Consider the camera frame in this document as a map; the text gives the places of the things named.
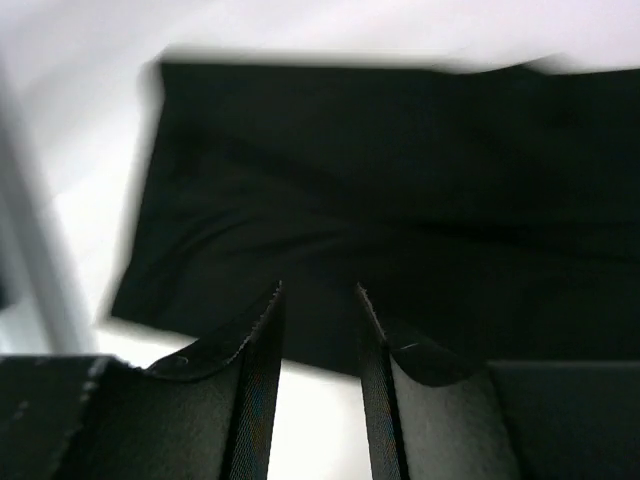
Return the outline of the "black t-shirt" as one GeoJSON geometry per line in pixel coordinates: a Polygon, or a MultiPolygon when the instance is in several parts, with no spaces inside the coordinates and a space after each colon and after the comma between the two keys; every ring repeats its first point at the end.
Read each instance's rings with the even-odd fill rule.
{"type": "Polygon", "coordinates": [[[355,295],[482,359],[639,356],[639,73],[187,63],[112,314],[202,337],[276,282],[287,359],[357,369],[355,295]]]}

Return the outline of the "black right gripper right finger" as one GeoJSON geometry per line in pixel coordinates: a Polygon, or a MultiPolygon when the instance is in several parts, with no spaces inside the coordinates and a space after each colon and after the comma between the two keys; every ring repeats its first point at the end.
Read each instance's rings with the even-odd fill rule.
{"type": "Polygon", "coordinates": [[[383,318],[363,287],[356,295],[373,478],[523,478],[486,368],[383,318]]]}

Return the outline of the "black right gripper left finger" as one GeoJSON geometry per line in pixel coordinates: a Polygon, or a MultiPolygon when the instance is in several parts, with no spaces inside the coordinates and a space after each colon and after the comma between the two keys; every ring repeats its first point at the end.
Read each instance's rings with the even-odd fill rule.
{"type": "Polygon", "coordinates": [[[146,369],[105,363],[55,478],[266,478],[284,310],[275,283],[239,316],[146,369]]]}

